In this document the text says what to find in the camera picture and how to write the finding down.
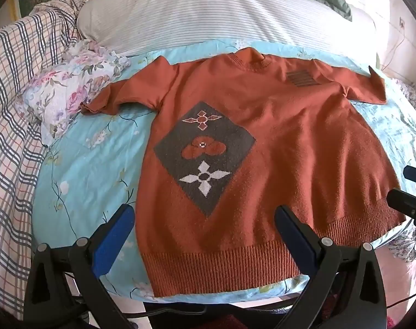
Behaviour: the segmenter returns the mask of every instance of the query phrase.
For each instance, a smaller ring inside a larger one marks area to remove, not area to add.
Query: floral pillow
[[[17,96],[15,109],[29,122],[40,122],[42,143],[51,145],[74,120],[80,103],[93,100],[129,65],[126,57],[94,41],[80,41],[68,49],[62,63],[30,80]]]

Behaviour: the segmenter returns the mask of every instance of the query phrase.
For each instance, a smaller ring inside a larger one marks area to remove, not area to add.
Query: checkered cover
[[[0,29],[0,305],[22,317],[31,265],[32,200],[45,148],[12,101],[42,68],[59,63],[79,40],[85,0],[53,0]]]

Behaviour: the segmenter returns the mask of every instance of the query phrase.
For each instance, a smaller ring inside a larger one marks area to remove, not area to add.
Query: blue gripper pad
[[[97,278],[107,274],[135,224],[135,211],[122,204],[106,224],[91,236],[92,272]]]

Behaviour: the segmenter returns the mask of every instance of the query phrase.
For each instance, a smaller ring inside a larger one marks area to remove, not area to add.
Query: metal screw
[[[88,239],[86,237],[81,237],[76,241],[77,246],[86,246],[88,244]]]
[[[321,242],[325,246],[331,246],[333,244],[333,240],[331,240],[329,237],[323,237]]]
[[[371,245],[370,243],[364,243],[364,244],[363,244],[363,248],[364,248],[366,251],[372,251],[372,249],[373,249],[373,247],[372,247],[372,245]]]
[[[47,244],[42,243],[38,246],[38,251],[39,252],[44,252],[47,249]]]

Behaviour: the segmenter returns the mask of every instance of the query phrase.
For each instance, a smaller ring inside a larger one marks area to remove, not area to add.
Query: ribbed hem
[[[404,215],[381,200],[366,208],[361,218],[343,217],[326,231],[315,231],[338,245],[360,246],[382,237],[404,220]],[[212,253],[141,255],[155,297],[245,290],[299,274],[287,247],[276,240]]]
[[[244,69],[244,70],[257,71],[257,70],[260,70],[260,69],[263,69],[263,68],[267,67],[268,65],[270,65],[272,63],[272,61],[268,58],[264,58],[263,60],[261,60],[259,62],[248,63],[248,62],[245,62],[244,60],[238,58],[234,53],[229,53],[229,54],[227,54],[227,56],[236,65],[238,65],[241,69]]]

